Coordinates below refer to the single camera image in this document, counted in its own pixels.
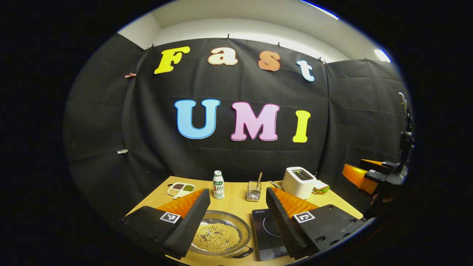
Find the metal plate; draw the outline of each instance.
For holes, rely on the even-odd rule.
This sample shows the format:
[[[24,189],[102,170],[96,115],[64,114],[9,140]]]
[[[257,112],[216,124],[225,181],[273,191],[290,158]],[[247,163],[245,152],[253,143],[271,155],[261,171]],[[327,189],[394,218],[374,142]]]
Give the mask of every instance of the metal plate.
[[[204,225],[215,223],[222,223],[235,228],[240,236],[240,241],[233,247],[229,247],[226,250],[220,252],[207,251],[206,249],[197,247],[196,245],[194,245],[194,243],[191,244],[190,250],[207,255],[227,255],[241,250],[250,242],[250,227],[240,217],[237,217],[231,213],[221,211],[207,211],[204,215],[204,218],[202,219],[201,224]]]

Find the white wall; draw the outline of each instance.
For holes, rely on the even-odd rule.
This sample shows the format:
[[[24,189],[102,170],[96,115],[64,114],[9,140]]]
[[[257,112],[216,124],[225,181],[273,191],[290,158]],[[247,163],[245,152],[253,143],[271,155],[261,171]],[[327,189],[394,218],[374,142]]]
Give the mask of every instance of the white wall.
[[[157,31],[149,42],[155,45],[199,38],[230,38],[260,41],[322,57],[327,63],[349,60],[348,56],[328,44],[287,27],[240,18],[213,18],[186,22]]]
[[[120,29],[118,33],[136,43],[139,47],[146,49],[151,46],[153,38],[160,29],[161,27],[153,15],[148,13],[129,23]]]

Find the ceiling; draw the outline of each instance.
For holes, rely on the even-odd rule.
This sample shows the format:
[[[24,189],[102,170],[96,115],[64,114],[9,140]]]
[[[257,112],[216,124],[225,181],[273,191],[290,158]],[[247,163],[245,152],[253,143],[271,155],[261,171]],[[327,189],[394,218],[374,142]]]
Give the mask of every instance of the ceiling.
[[[379,47],[361,32],[300,0],[176,0],[151,14],[161,28],[209,18],[259,20],[312,36],[350,59],[379,59]]]

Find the yellow letter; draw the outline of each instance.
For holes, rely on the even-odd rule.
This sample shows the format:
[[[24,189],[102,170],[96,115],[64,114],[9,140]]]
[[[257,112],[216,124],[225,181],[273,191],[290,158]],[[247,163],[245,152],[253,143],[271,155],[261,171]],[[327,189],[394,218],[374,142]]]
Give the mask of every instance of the yellow letter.
[[[309,120],[310,113],[308,111],[296,111],[297,116],[297,130],[296,135],[292,138],[293,142],[304,143],[307,141],[307,120]]]
[[[161,62],[159,63],[158,68],[154,70],[154,73],[160,74],[164,72],[171,72],[174,69],[174,67],[171,66],[171,62],[174,62],[174,64],[179,63],[182,58],[182,53],[188,53],[190,51],[191,49],[188,46],[162,51],[161,54],[163,55],[163,58],[161,58]]]
[[[211,51],[213,55],[209,56],[209,63],[212,65],[221,65],[226,64],[227,66],[232,66],[238,63],[237,53],[232,48],[220,47],[215,48]]]

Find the glass cup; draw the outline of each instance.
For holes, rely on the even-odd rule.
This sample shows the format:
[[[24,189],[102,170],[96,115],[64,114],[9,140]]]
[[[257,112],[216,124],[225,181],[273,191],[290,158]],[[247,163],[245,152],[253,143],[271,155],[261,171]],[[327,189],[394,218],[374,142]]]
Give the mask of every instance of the glass cup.
[[[248,190],[246,191],[246,200],[247,201],[259,201],[261,195],[261,182],[258,184],[257,181],[248,182]]]

